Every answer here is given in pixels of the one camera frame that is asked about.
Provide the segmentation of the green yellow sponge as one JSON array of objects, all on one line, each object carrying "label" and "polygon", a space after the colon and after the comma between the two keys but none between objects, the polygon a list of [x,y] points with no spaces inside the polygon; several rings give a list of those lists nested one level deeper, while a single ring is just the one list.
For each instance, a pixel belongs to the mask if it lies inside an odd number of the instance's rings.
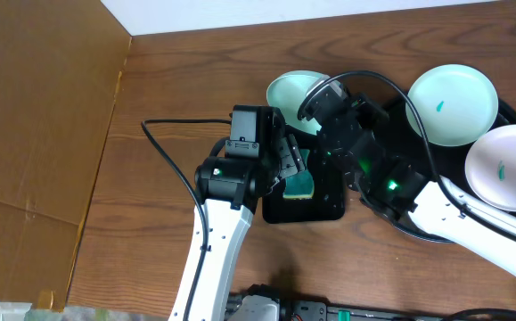
[{"label": "green yellow sponge", "polygon": [[315,192],[315,182],[308,169],[285,179],[283,199],[306,200],[312,199]]}]

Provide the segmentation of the mint green plate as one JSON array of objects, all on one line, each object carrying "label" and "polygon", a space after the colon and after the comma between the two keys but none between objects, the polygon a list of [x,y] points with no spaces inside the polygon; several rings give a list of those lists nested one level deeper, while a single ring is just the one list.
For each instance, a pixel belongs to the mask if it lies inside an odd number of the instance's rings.
[{"label": "mint green plate", "polygon": [[456,147],[475,142],[492,127],[499,101],[495,86],[479,70],[441,65],[422,74],[408,97],[430,143]]},{"label": "mint green plate", "polygon": [[321,126],[314,119],[298,120],[297,113],[309,90],[328,75],[310,70],[286,72],[274,80],[266,90],[266,100],[272,107],[279,108],[287,125],[315,136]]}]

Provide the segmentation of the white plate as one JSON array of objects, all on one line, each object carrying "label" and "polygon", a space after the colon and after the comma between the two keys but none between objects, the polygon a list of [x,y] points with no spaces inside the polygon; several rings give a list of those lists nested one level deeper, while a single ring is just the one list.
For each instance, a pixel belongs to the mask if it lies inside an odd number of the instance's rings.
[{"label": "white plate", "polygon": [[467,153],[464,172],[482,201],[516,212],[516,125],[495,128],[480,137]]}]

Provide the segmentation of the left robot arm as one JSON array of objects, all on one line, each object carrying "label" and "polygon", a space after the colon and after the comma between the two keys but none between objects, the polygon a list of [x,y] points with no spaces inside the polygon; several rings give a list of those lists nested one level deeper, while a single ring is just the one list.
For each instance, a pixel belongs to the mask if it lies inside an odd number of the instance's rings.
[{"label": "left robot arm", "polygon": [[221,320],[235,265],[260,198],[305,170],[282,112],[237,105],[223,156],[210,155],[195,173],[192,241],[170,317]]}]

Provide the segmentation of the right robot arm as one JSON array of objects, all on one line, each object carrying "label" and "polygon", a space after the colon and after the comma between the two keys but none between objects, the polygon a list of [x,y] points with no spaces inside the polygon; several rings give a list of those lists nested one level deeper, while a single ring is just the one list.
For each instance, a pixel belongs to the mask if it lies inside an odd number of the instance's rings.
[{"label": "right robot arm", "polygon": [[346,71],[322,76],[307,91],[299,120],[315,119],[324,153],[343,172],[363,203],[386,217],[406,214],[423,232],[457,243],[516,276],[516,217],[469,195],[440,175],[428,133],[414,102],[404,92],[418,127],[429,170],[396,156],[376,140],[373,128],[388,113],[365,95],[352,96],[340,84]]}]

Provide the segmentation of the black rectangular water tray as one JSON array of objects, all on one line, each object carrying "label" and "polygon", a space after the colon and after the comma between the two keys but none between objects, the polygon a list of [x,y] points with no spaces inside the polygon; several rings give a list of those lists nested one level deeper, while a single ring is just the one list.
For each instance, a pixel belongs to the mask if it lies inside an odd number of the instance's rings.
[{"label": "black rectangular water tray", "polygon": [[318,144],[316,136],[288,126],[295,136],[307,169],[313,176],[312,199],[283,199],[285,181],[262,199],[262,216],[269,224],[329,221],[345,213],[345,190],[341,172],[332,164]]}]

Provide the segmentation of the round black serving tray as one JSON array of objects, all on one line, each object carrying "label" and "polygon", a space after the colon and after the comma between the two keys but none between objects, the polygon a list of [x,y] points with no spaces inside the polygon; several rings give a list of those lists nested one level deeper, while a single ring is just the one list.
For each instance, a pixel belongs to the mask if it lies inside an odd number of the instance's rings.
[{"label": "round black serving tray", "polygon": [[[374,130],[377,142],[393,154],[410,161],[419,172],[429,177],[431,175],[430,164],[423,149],[421,138],[407,120],[405,101],[398,95],[384,103],[383,109],[389,113],[389,122],[377,126]],[[476,194],[471,190],[464,173],[464,163],[470,148],[470,144],[456,147],[430,145],[438,173],[449,178],[466,193],[475,196]],[[417,239],[433,243],[449,242],[443,237],[424,232],[405,213],[391,216],[382,215],[381,217],[388,220],[397,230]]]}]

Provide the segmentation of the brown cardboard panel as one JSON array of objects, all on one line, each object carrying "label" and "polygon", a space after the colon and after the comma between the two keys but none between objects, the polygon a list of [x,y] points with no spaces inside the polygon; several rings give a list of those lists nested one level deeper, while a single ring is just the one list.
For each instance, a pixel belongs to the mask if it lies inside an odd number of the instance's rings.
[{"label": "brown cardboard panel", "polygon": [[130,35],[98,1],[0,0],[0,301],[66,304]]}]

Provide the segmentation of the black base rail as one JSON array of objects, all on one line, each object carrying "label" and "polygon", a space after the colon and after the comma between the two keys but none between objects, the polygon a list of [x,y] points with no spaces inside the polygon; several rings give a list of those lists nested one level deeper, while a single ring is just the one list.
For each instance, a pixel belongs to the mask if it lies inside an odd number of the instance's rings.
[{"label": "black base rail", "polygon": [[466,309],[446,315],[421,311],[399,311],[334,305],[315,296],[293,295],[266,284],[253,284],[232,293],[225,305],[226,321],[434,321],[434,320],[516,320],[510,309]]}]

